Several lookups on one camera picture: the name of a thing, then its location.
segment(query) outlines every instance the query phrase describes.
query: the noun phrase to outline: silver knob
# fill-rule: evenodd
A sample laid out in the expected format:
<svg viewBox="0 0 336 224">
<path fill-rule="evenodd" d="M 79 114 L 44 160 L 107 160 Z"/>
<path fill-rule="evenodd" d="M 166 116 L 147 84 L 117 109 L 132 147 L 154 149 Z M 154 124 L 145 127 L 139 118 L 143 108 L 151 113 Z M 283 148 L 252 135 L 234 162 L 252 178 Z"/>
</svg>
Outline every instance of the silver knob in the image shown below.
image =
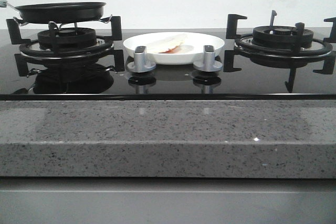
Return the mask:
<svg viewBox="0 0 336 224">
<path fill-rule="evenodd" d="M 140 46 L 135 49 L 134 62 L 128 63 L 127 67 L 131 72 L 145 73 L 153 70 L 156 63 L 148 59 L 146 47 Z"/>
<path fill-rule="evenodd" d="M 195 61 L 194 68 L 203 72 L 220 71 L 223 64 L 215 60 L 216 53 L 214 47 L 211 45 L 204 46 L 203 61 Z"/>
</svg>

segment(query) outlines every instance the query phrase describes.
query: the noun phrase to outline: gray granite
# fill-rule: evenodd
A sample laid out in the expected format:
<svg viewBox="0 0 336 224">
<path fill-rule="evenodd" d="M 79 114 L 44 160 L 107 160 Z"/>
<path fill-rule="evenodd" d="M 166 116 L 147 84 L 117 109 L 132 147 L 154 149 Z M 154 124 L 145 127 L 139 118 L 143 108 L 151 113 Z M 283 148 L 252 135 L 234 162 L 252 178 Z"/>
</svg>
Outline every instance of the gray granite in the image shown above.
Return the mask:
<svg viewBox="0 0 336 224">
<path fill-rule="evenodd" d="M 1 101 L 0 176 L 336 178 L 336 101 Z"/>
</svg>

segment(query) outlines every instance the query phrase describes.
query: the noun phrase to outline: black frying pan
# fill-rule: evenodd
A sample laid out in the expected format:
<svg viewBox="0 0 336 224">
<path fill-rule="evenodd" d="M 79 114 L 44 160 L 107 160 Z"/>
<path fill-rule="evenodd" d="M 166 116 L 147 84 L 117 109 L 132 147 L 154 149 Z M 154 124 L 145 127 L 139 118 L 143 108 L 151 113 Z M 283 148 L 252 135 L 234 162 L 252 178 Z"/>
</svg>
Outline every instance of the black frying pan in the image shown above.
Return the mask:
<svg viewBox="0 0 336 224">
<path fill-rule="evenodd" d="M 97 20 L 103 15 L 104 2 L 73 2 L 14 7 L 6 0 L 0 0 L 0 7 L 9 6 L 20 13 L 23 21 L 34 24 L 47 24 L 50 21 L 64 24 Z"/>
</svg>

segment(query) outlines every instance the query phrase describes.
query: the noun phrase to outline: black glass cooktop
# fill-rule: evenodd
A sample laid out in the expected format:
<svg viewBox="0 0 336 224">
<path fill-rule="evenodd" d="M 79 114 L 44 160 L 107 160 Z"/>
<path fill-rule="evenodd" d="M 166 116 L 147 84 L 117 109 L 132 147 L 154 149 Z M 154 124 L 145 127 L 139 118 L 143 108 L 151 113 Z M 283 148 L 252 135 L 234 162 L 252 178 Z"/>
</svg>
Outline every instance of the black glass cooktop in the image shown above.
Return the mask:
<svg viewBox="0 0 336 224">
<path fill-rule="evenodd" d="M 330 28 L 310 28 L 314 38 L 328 37 Z M 123 39 L 161 30 L 125 30 Z M 225 38 L 224 29 L 191 31 Z M 252 29 L 241 29 L 241 34 Z M 36 39 L 37 30 L 24 30 L 22 37 Z M 108 30 L 97 30 L 98 35 Z M 202 73 L 193 65 L 157 65 L 149 73 L 132 74 L 125 67 L 132 59 L 115 41 L 113 55 L 77 67 L 67 63 L 62 74 L 48 64 L 23 63 L 19 45 L 10 43 L 6 30 L 0 30 L 1 100 L 207 100 L 207 99 L 335 99 L 335 56 L 313 62 L 278 61 L 246 57 L 233 51 L 234 40 L 216 58 L 224 67 L 216 73 Z"/>
</svg>

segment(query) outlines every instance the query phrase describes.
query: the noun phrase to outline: gas stove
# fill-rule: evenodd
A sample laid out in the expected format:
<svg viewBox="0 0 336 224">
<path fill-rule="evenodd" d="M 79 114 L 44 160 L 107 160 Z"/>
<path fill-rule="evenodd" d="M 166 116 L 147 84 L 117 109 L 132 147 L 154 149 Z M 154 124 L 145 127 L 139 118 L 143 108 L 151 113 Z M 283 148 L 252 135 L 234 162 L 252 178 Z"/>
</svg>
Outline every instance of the gas stove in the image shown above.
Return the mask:
<svg viewBox="0 0 336 224">
<path fill-rule="evenodd" d="M 333 22 L 332 28 L 306 29 L 304 23 L 274 25 L 276 15 L 273 11 L 269 26 L 254 29 L 237 29 L 246 17 L 229 14 L 226 31 L 184 30 L 224 39 L 224 49 L 214 55 L 205 45 L 201 61 L 150 66 L 144 47 L 133 58 L 123 42 L 159 30 L 121 32 L 119 16 L 100 19 L 111 28 L 97 31 L 77 22 L 70 27 L 48 22 L 33 39 L 22 38 L 23 22 L 8 19 L 11 42 L 19 46 L 1 44 L 0 99 L 335 99 L 336 19 L 325 20 Z M 7 32 L 1 32 L 2 41 L 8 41 L 3 39 Z M 139 61 L 144 65 L 137 66 Z"/>
</svg>

